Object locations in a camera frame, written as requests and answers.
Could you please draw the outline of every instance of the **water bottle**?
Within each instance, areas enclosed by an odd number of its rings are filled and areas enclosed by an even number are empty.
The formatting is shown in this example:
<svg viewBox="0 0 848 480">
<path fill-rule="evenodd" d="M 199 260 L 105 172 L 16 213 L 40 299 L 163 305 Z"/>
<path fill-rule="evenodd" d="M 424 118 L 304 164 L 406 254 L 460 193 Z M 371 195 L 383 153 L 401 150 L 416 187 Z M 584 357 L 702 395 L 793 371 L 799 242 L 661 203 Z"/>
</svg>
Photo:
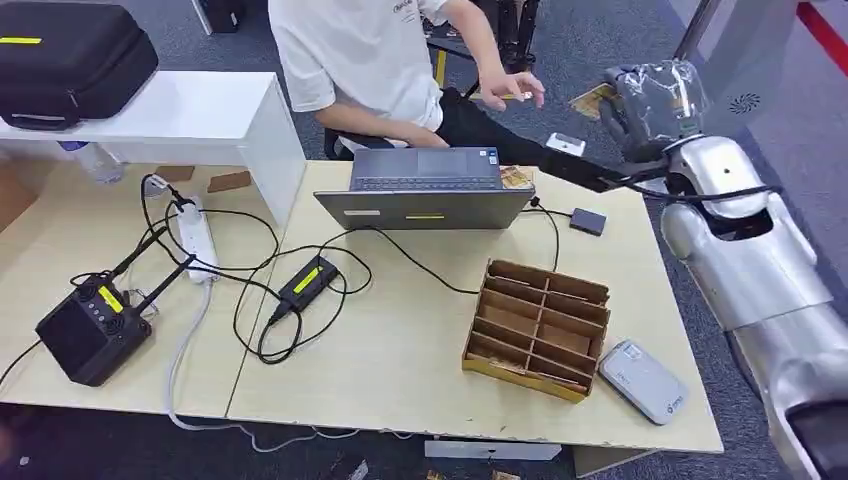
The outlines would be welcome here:
<svg viewBox="0 0 848 480">
<path fill-rule="evenodd" d="M 98 143 L 59 142 L 82 165 L 83 170 L 97 183 L 115 183 L 124 176 L 124 164 L 115 159 Z"/>
</svg>

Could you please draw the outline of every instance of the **white t-shirt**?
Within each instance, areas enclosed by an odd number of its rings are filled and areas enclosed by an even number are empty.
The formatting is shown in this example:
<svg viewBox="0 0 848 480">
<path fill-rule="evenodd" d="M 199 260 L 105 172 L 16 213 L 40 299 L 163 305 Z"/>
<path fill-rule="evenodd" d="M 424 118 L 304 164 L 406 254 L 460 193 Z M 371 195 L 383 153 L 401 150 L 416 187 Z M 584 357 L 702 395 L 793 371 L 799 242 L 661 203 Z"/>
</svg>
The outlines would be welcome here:
<svg viewBox="0 0 848 480">
<path fill-rule="evenodd" d="M 421 27 L 445 18 L 447 0 L 270 0 L 292 109 L 337 100 L 436 131 L 442 92 L 433 79 Z"/>
</svg>

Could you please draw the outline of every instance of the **red stripe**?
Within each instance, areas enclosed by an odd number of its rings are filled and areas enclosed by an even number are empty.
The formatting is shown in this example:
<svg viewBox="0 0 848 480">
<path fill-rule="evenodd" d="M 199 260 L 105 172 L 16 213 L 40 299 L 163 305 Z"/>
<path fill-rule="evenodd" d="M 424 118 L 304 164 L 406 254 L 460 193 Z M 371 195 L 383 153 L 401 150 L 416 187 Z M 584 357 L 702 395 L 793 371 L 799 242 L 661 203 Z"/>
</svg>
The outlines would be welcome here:
<svg viewBox="0 0 848 480">
<path fill-rule="evenodd" d="M 848 45 L 827 23 L 816 7 L 808 2 L 798 4 L 798 18 L 807 26 L 807 30 L 821 44 L 834 63 L 848 76 Z"/>
</svg>

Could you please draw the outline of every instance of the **power strip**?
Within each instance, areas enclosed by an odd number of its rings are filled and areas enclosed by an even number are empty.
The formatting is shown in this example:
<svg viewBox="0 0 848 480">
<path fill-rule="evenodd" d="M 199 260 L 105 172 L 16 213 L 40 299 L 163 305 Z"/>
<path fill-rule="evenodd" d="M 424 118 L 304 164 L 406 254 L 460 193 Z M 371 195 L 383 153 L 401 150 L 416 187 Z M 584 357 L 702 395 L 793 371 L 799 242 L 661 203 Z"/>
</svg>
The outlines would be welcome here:
<svg viewBox="0 0 848 480">
<path fill-rule="evenodd" d="M 203 205 L 200 203 L 199 197 L 190 197 L 194 205 L 183 205 L 183 211 L 177 214 L 177 225 L 180 229 L 180 243 L 183 248 L 197 255 L 197 260 L 191 263 L 191 267 L 205 267 L 198 260 L 209 265 L 218 266 L 218 255 L 215 253 L 215 244 L 212 243 L 212 233 L 209 230 L 209 222 L 206 220 L 206 214 L 201 212 Z M 203 283 L 207 280 L 215 281 L 218 275 L 209 272 L 198 272 L 189 270 L 188 276 L 194 283 Z"/>
</svg>

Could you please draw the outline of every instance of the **black carrying case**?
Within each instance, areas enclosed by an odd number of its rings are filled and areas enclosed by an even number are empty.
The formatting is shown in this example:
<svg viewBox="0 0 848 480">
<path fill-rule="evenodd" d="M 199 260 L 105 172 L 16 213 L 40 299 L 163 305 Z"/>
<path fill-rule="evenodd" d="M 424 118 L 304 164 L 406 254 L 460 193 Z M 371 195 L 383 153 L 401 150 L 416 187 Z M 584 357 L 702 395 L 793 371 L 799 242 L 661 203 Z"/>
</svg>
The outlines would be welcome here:
<svg viewBox="0 0 848 480">
<path fill-rule="evenodd" d="M 0 116 L 61 131 L 121 111 L 159 57 L 119 5 L 0 3 Z"/>
</svg>

